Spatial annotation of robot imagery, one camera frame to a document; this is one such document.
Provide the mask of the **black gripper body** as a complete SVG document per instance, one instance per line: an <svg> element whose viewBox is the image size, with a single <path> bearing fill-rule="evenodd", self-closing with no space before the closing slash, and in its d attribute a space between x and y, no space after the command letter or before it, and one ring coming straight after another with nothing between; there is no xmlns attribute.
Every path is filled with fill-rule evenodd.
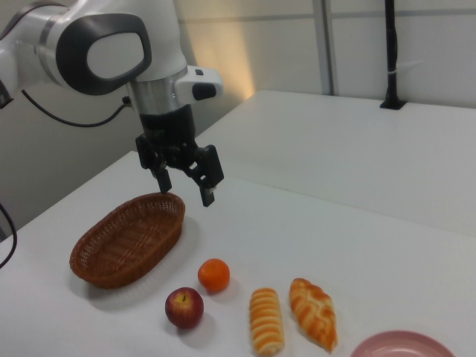
<svg viewBox="0 0 476 357"><path fill-rule="evenodd" d="M193 163L196 128L190 106L162 115L140 114L144 133L139 136L139 157L144 169L166 164L187 170Z"/></svg>

